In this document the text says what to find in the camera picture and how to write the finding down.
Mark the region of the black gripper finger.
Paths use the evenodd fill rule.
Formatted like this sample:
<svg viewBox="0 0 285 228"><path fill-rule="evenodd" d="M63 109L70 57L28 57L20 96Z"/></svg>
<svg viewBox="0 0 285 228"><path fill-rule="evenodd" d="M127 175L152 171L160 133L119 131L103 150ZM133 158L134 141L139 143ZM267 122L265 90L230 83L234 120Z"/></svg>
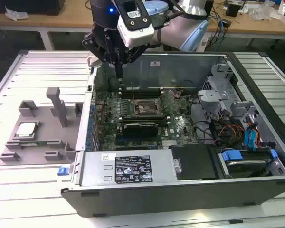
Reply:
<svg viewBox="0 0 285 228"><path fill-rule="evenodd" d="M99 60L113 65L116 77L119 77L118 54L115 52L112 39L107 32L99 36L94 32L90 32L84 37L82 43Z"/></svg>
<svg viewBox="0 0 285 228"><path fill-rule="evenodd" d="M133 63L139 56L141 56L148 48L148 44L141 45L129 49L127 47L121 48L119 51L119 77L123 77L123 66L128 63Z"/></svg>

